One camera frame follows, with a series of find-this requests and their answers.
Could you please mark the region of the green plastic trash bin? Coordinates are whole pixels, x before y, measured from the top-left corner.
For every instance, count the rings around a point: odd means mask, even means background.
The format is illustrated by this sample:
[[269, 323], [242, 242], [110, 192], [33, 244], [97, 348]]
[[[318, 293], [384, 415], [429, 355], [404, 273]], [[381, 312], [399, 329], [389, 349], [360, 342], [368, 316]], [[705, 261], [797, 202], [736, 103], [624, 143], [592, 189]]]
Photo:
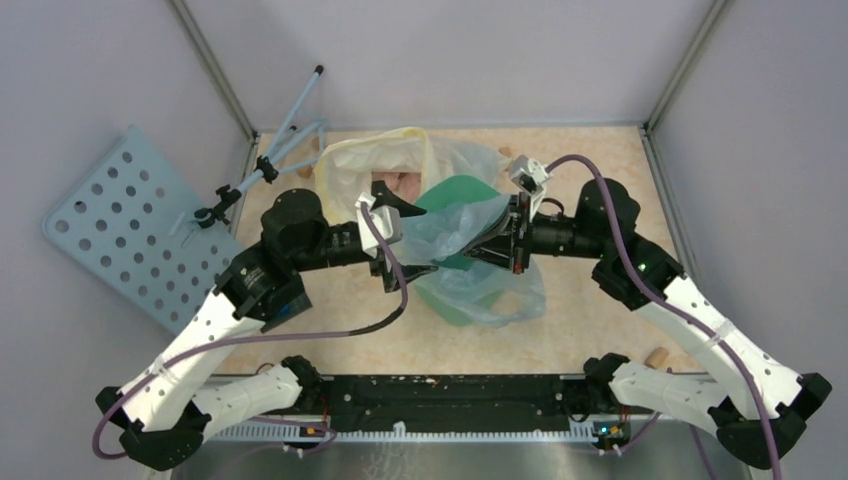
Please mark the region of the green plastic trash bin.
[[460, 250], [490, 226], [507, 199], [468, 175], [452, 176], [421, 195], [423, 216], [404, 222], [406, 258], [438, 267], [414, 282], [421, 300], [453, 326], [499, 328], [510, 322], [494, 305], [508, 282], [494, 266], [464, 257]]

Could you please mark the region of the light blue plastic bag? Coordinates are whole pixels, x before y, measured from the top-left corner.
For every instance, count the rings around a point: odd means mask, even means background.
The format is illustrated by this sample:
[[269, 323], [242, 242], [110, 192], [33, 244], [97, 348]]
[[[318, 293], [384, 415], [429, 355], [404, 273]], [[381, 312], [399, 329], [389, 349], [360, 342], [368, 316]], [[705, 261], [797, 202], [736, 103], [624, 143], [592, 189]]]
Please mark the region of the light blue plastic bag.
[[494, 224], [508, 200], [489, 187], [470, 194], [431, 190], [415, 201], [426, 213], [402, 221], [403, 239], [395, 255], [407, 266], [436, 268], [412, 286], [451, 325], [500, 328], [546, 313], [545, 286], [535, 265], [515, 275], [461, 254], [463, 246]]

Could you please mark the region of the translucent white yellow trash bag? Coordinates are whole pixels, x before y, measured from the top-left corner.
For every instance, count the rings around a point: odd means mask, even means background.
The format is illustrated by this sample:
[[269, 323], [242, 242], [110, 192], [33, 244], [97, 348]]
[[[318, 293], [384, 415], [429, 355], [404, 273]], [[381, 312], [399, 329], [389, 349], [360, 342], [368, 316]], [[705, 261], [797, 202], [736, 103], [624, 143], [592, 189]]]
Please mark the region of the translucent white yellow trash bag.
[[375, 172], [420, 173], [421, 196], [454, 175], [494, 187], [509, 163], [492, 147], [404, 127], [326, 147], [314, 169], [315, 191], [328, 221], [345, 223], [355, 219], [355, 201], [371, 190]]

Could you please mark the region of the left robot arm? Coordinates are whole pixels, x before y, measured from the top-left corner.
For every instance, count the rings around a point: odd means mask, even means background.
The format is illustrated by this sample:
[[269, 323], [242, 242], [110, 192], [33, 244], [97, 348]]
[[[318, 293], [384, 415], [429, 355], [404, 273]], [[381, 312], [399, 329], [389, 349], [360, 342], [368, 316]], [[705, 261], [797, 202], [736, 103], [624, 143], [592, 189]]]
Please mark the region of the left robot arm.
[[219, 432], [259, 415], [319, 404], [320, 376], [300, 356], [229, 384], [207, 380], [239, 345], [277, 341], [277, 327], [310, 305], [305, 272], [367, 264], [386, 292], [406, 294], [425, 266], [404, 266], [392, 252], [401, 221], [422, 209], [376, 181], [355, 203], [353, 221], [332, 225], [319, 196], [290, 189], [262, 215], [261, 238], [235, 256], [185, 328], [136, 378], [96, 398], [102, 424], [119, 431], [121, 453], [170, 470]]

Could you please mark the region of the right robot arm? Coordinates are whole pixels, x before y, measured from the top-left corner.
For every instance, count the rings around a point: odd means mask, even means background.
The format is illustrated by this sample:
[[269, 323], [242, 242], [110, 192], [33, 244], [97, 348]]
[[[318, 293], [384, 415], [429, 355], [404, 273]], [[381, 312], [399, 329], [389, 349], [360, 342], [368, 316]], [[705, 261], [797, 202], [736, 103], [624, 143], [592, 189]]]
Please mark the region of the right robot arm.
[[511, 196], [466, 257], [523, 273], [533, 257], [594, 261], [592, 279], [612, 299], [664, 331], [708, 374], [705, 381], [654, 370], [608, 353], [586, 361], [589, 404], [671, 416], [714, 436], [736, 459], [766, 470], [798, 442], [831, 393], [818, 373], [801, 374], [756, 346], [700, 292], [683, 266], [637, 233], [639, 204], [617, 181], [592, 180], [573, 216], [532, 212]]

